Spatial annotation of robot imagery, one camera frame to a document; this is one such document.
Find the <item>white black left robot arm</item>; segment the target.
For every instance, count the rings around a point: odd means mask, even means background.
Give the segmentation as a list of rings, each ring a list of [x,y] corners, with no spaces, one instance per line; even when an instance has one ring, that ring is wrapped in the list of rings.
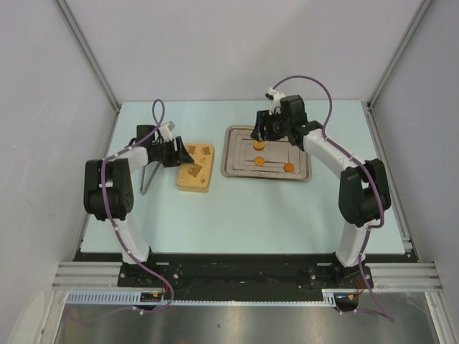
[[[151,248],[130,213],[135,204],[132,175],[141,172],[140,193],[146,195],[160,168],[193,163],[181,137],[173,136],[175,125],[139,125],[136,137],[122,151],[85,164],[83,205],[86,212],[109,226],[122,250],[123,261],[136,264],[133,277],[141,285],[153,285],[158,268],[147,262]]]

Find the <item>gold cookie tin box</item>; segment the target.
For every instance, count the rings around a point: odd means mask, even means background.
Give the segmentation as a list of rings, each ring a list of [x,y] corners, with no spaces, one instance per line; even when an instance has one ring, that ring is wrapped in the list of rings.
[[[194,192],[194,193],[208,193],[209,185],[191,185],[191,184],[177,184],[180,191]]]

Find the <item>steel tongs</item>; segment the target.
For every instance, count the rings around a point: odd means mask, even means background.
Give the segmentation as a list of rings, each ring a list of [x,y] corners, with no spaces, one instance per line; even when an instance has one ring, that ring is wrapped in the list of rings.
[[[142,168],[142,174],[141,174],[141,186],[140,186],[140,192],[141,192],[141,195],[145,196],[147,193],[148,193],[148,190],[153,182],[153,180],[155,179],[156,177],[156,174],[158,173],[159,169],[161,167],[161,164],[160,163],[157,163],[152,171],[151,171],[151,174],[150,175],[147,175],[147,172],[149,170],[149,167],[148,166],[144,166]]]

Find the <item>small steel tin lid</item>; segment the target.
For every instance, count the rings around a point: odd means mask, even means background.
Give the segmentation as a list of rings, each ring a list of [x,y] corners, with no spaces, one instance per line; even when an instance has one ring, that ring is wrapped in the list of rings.
[[[179,167],[176,185],[209,185],[214,163],[214,146],[209,143],[188,143],[185,145],[194,164],[184,164]]]

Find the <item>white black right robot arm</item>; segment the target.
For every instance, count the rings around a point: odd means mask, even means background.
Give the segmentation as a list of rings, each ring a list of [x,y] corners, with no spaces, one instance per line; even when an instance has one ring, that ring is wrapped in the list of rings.
[[[392,205],[384,163],[378,158],[357,158],[328,136],[324,125],[309,121],[300,95],[286,96],[270,89],[265,96],[270,108],[257,112],[251,138],[258,142],[286,138],[339,180],[344,229],[334,252],[338,265],[331,269],[331,280],[338,287],[348,287],[356,280],[355,269],[363,270],[371,231],[384,226],[384,213]]]

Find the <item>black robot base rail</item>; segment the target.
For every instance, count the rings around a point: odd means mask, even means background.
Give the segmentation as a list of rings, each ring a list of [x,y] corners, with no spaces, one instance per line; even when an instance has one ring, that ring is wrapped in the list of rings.
[[[144,267],[122,263],[117,286],[142,289],[142,303],[172,296],[185,302],[311,302],[324,289],[357,295],[372,273],[343,270],[332,254],[152,254]]]

